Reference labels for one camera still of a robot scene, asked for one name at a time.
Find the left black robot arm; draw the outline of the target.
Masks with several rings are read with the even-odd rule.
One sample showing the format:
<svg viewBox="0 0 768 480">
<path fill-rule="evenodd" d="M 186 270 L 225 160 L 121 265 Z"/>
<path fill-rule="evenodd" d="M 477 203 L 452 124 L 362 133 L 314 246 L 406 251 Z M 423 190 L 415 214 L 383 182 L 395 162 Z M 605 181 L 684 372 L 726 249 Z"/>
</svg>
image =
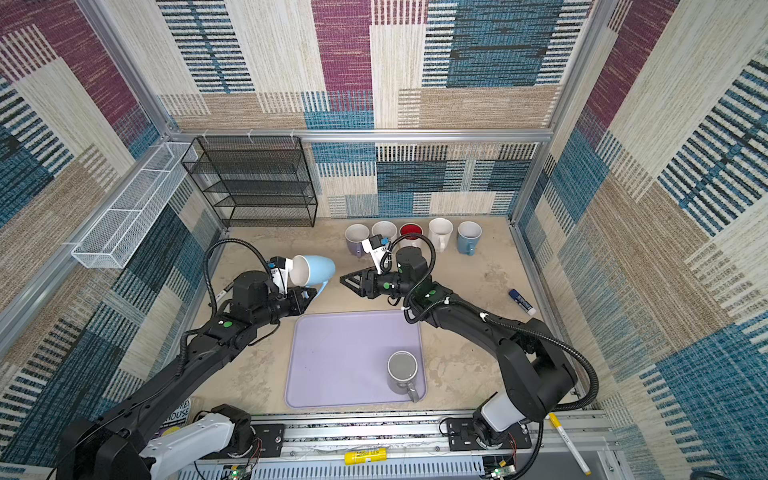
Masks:
<svg viewBox="0 0 768 480">
<path fill-rule="evenodd" d="M 98 420 L 78 420 L 65 429 L 50 477 L 165 479 L 209 454 L 253 456 L 261 443 L 251 417 L 231 405 L 166 436 L 156 433 L 199 386 L 261 341 L 261 328 L 302 315 L 327 284 L 292 279 L 295 260 L 257 258 L 260 269 L 238 275 L 226 302 L 208 293 L 209 320 L 181 335 L 174 360 Z"/>
</svg>

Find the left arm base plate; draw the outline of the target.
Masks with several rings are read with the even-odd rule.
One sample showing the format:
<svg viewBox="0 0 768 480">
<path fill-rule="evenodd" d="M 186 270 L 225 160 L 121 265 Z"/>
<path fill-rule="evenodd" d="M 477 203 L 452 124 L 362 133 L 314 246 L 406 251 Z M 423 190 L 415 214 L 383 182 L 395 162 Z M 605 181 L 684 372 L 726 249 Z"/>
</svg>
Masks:
<svg viewBox="0 0 768 480">
<path fill-rule="evenodd" d="M 252 424 L 251 430 L 250 441 L 247 443 L 249 449 L 245 454 L 248 461 L 281 456 L 285 438 L 285 424 Z"/>
</svg>

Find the cream mug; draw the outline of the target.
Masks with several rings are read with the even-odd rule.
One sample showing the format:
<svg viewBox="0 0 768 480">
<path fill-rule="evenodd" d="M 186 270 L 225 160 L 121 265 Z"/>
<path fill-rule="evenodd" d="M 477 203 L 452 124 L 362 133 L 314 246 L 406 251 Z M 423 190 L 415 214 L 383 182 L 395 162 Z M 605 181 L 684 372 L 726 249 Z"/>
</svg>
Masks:
<svg viewBox="0 0 768 480">
<path fill-rule="evenodd" d="M 394 240 L 398 235 L 398 227 L 390 221 L 381 220 L 371 227 L 371 234 Z"/>
</svg>

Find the purple mug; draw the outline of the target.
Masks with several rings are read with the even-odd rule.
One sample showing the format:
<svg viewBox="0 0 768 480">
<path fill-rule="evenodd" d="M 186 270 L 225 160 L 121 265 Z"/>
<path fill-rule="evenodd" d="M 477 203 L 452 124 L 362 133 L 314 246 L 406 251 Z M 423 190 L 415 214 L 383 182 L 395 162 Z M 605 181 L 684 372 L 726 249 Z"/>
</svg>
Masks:
<svg viewBox="0 0 768 480">
<path fill-rule="evenodd" d="M 370 236 L 369 228 L 364 224 L 355 223 L 346 228 L 344 235 L 349 252 L 357 258 L 361 258 L 365 254 L 363 241 Z"/>
</svg>

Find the light blue mug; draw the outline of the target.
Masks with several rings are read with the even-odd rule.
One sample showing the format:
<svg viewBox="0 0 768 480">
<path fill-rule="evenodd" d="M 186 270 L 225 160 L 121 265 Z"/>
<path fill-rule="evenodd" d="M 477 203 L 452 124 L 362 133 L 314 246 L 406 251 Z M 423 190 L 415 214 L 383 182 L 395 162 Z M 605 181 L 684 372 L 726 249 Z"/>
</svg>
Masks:
<svg viewBox="0 0 768 480">
<path fill-rule="evenodd" d="M 318 294 L 321 294 L 335 273 L 336 265 L 330 258 L 317 255 L 296 255 L 292 259 L 289 278 L 295 286 L 319 286 Z"/>
</svg>

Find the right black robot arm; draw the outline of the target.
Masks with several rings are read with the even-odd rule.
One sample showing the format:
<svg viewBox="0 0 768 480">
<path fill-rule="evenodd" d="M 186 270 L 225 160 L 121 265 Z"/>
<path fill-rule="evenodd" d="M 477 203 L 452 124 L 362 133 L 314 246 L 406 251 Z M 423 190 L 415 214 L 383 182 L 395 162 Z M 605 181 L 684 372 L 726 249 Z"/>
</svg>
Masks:
<svg viewBox="0 0 768 480">
<path fill-rule="evenodd" d="M 481 447 L 499 447 L 522 422 L 541 422 L 552 412 L 581 409 L 596 400 L 599 377 L 584 354 L 555 338 L 541 320 L 512 320 L 468 302 L 433 279 L 435 251 L 425 257 L 404 241 L 379 235 L 365 240 L 372 266 L 343 275 L 340 282 L 361 298 L 402 300 L 408 323 L 453 332 L 496 359 L 503 387 L 473 414 Z"/>
</svg>

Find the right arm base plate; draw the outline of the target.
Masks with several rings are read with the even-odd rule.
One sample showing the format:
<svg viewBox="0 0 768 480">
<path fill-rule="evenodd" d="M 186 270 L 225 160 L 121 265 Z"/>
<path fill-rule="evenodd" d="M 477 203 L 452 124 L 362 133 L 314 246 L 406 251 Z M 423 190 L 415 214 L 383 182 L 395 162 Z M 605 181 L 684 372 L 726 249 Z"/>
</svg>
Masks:
<svg viewBox="0 0 768 480">
<path fill-rule="evenodd" d="M 451 451 L 514 450 L 533 446 L 529 430 L 519 423 L 503 433 L 491 432 L 487 440 L 478 435 L 471 418 L 446 417 L 439 422 L 438 430 L 448 439 Z"/>
</svg>

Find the teal blue square mug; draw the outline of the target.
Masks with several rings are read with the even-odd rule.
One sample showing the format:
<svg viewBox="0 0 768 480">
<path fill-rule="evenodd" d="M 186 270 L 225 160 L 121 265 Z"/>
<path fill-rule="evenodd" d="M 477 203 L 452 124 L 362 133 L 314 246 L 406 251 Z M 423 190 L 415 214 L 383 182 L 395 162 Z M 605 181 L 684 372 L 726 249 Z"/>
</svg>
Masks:
<svg viewBox="0 0 768 480">
<path fill-rule="evenodd" d="M 457 249 L 467 256 L 473 256 L 482 237 L 482 227 L 474 221 L 463 221 L 457 229 Z"/>
</svg>

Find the grey mug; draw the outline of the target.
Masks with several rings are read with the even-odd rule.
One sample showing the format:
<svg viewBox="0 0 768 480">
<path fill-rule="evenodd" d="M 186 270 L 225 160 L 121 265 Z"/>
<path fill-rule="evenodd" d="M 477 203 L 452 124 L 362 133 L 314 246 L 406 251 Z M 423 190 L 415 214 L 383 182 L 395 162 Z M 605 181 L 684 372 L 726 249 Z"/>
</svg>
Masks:
<svg viewBox="0 0 768 480">
<path fill-rule="evenodd" d="M 415 384 L 418 362 L 412 353 L 404 350 L 394 352 L 388 359 L 387 373 L 388 385 L 392 392 L 406 395 L 413 403 L 420 400 Z"/>
</svg>

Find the white tall mug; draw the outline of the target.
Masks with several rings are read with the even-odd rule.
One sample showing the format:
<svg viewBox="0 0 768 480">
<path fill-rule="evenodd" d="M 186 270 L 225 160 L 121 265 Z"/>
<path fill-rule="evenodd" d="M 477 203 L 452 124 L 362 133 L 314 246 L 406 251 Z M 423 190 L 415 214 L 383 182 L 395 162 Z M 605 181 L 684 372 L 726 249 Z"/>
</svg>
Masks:
<svg viewBox="0 0 768 480">
<path fill-rule="evenodd" d="M 447 249 L 453 230 L 453 223 L 447 218 L 438 217 L 429 222 L 429 239 L 437 252 L 443 252 Z"/>
</svg>

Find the white round mug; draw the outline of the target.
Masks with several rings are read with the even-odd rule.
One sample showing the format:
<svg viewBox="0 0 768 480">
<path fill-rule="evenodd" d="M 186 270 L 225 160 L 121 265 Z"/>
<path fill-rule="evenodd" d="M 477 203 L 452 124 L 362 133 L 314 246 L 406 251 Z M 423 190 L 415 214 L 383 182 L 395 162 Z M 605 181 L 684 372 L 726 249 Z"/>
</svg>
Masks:
<svg viewBox="0 0 768 480">
<path fill-rule="evenodd" d="M 423 234 L 423 230 L 420 225 L 415 223 L 407 223 L 400 227 L 400 236 L 402 237 L 402 240 L 399 243 L 399 246 L 401 248 L 412 246 L 420 248 L 423 244 L 421 235 Z"/>
</svg>

